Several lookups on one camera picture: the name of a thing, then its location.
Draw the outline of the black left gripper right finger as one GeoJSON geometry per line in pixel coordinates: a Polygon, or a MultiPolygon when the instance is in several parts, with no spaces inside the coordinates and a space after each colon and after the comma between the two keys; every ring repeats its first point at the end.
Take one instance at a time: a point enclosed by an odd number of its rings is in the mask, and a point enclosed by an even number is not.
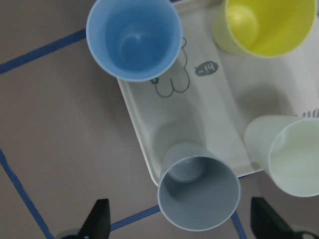
{"type": "Polygon", "coordinates": [[[257,239],[297,239],[292,228],[263,197],[252,197],[250,228],[257,239]]]}

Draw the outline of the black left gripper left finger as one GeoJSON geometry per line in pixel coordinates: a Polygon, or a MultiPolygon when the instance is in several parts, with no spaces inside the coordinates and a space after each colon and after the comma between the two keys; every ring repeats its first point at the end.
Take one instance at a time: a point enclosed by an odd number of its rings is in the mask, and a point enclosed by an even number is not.
{"type": "Polygon", "coordinates": [[[108,239],[111,231],[110,204],[108,199],[99,199],[81,227],[78,239],[108,239]]]}

